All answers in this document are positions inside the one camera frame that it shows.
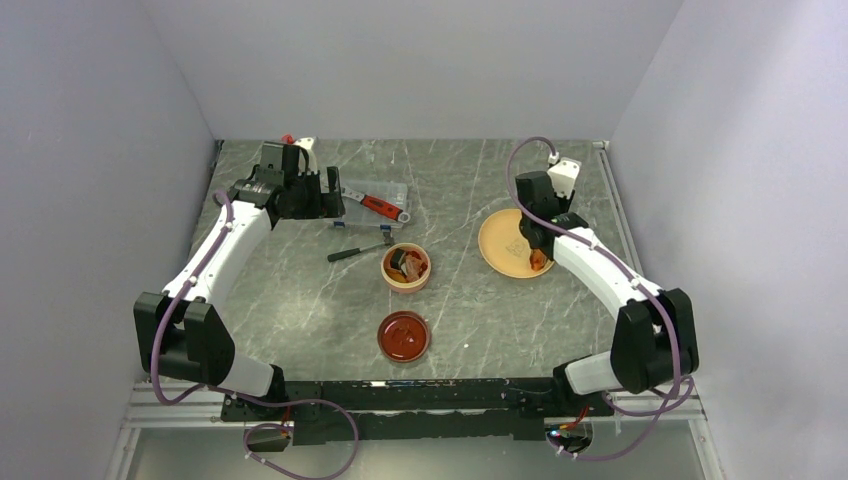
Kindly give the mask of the brown meat piece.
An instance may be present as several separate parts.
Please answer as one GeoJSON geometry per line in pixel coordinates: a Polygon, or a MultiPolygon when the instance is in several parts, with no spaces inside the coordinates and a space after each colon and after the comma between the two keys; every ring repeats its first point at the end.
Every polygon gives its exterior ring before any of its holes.
{"type": "Polygon", "coordinates": [[[417,262],[413,258],[407,258],[404,268],[401,270],[407,282],[418,281],[426,273],[428,263],[417,262]]]}

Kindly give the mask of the black sushi roll piece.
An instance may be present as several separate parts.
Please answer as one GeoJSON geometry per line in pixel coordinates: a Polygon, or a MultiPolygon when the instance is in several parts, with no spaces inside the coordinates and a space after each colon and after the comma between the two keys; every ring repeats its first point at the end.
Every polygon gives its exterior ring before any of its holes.
{"type": "Polygon", "coordinates": [[[402,270],[405,266],[407,254],[408,252],[404,249],[394,249],[388,257],[389,266],[394,270],[402,270]]]}

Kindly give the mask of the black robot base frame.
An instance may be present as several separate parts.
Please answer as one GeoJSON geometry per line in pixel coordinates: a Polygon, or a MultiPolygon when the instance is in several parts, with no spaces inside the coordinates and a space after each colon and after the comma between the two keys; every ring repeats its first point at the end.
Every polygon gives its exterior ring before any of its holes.
{"type": "Polygon", "coordinates": [[[544,438],[546,427],[613,414],[599,393],[578,396],[554,377],[390,381],[290,381],[295,406],[251,405],[231,396],[226,423],[288,419],[297,446],[361,440],[544,438]]]}

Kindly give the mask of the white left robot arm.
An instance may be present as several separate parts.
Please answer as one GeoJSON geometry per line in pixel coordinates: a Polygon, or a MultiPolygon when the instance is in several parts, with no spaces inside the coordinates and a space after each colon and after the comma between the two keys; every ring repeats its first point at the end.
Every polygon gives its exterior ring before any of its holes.
{"type": "Polygon", "coordinates": [[[287,406],[283,370],[238,350],[219,306],[255,248],[283,220],[340,217],[345,212],[338,168],[321,168],[316,140],[304,137],[265,142],[258,162],[243,179],[213,197],[220,213],[198,251],[159,292],[141,294],[133,316],[142,366],[157,400],[174,405],[162,378],[248,397],[264,420],[287,406]]]}

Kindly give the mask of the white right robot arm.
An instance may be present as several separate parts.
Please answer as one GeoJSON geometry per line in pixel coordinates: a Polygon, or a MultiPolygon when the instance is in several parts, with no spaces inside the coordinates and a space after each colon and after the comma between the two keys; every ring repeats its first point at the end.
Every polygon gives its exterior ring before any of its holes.
{"type": "Polygon", "coordinates": [[[694,373],[700,359],[690,297],[646,280],[613,254],[571,211],[570,195],[556,191],[549,172],[520,174],[514,186],[522,212],[519,231],[533,256],[576,276],[615,320],[607,351],[555,369],[562,379],[550,391],[555,409],[574,415],[590,394],[641,393],[694,373]]]}

